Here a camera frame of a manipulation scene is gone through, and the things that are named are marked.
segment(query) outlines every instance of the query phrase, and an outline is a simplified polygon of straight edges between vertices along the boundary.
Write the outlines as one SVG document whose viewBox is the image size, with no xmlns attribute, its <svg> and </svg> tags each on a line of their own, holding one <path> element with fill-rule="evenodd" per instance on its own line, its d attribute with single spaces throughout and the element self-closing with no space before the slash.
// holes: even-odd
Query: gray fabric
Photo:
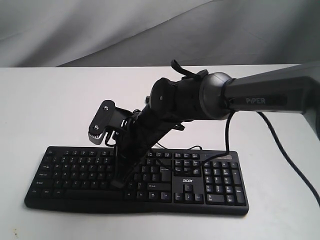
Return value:
<svg viewBox="0 0 320 240">
<path fill-rule="evenodd" d="M 201 5 L 65 67 L 298 64 L 320 59 L 320 1 Z"/>
<path fill-rule="evenodd" d="M 55 67 L 210 0 L 0 0 L 0 67 Z"/>
</svg>

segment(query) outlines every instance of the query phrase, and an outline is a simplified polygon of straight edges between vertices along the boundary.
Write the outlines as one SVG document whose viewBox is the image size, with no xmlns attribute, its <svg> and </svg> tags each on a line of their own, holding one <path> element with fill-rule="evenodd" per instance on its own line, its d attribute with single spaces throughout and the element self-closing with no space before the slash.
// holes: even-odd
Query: acer keyboard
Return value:
<svg viewBox="0 0 320 240">
<path fill-rule="evenodd" d="M 245 215 L 249 205 L 237 153 L 201 164 L 219 153 L 154 149 L 118 189 L 110 184 L 113 148 L 50 146 L 24 202 L 29 208 L 78 213 Z"/>
</svg>

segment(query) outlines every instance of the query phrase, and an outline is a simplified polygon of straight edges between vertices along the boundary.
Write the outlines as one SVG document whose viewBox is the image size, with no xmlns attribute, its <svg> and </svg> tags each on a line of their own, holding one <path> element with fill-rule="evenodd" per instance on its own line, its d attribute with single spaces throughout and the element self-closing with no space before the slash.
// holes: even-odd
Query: robotic arm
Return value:
<svg viewBox="0 0 320 240">
<path fill-rule="evenodd" d="M 171 66 L 185 75 L 174 82 L 159 79 L 142 111 L 130 112 L 105 100 L 88 131 L 91 142 L 116 144 L 116 175 L 112 184 L 125 181 L 150 148 L 183 122 L 225 120 L 233 111 L 290 112 L 303 114 L 320 139 L 320 62 L 301 64 L 238 79 L 223 72 L 196 74 L 175 60 Z"/>
</svg>

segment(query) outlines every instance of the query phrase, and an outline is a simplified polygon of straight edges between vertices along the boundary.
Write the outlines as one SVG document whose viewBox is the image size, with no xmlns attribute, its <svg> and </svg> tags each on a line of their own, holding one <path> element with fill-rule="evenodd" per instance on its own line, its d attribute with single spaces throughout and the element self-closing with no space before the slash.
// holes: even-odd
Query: space bar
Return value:
<svg viewBox="0 0 320 240">
<path fill-rule="evenodd" d="M 103 199 L 103 200 L 122 200 L 121 191 L 107 191 L 107 190 L 67 190 L 65 192 L 66 199 Z"/>
</svg>

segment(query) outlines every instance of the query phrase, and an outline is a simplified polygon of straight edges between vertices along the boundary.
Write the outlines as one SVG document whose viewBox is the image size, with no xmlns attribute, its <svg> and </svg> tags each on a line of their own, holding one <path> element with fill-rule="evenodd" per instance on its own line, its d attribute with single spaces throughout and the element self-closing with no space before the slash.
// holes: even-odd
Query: white tabletop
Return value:
<svg viewBox="0 0 320 240">
<path fill-rule="evenodd" d="M 288 65 L 195 66 L 234 78 Z M 93 146 L 88 126 L 103 100 L 142 109 L 156 80 L 180 75 L 170 67 L 0 68 L 0 239 L 314 239 L 317 202 L 278 150 L 254 112 L 230 125 L 249 201 L 244 217 L 195 214 L 78 214 L 28 209 L 24 197 L 47 146 Z M 320 192 L 320 142 L 302 115 L 268 113 L 289 156 Z M 225 121 L 185 123 L 160 142 L 169 148 L 201 145 L 224 150 Z"/>
</svg>

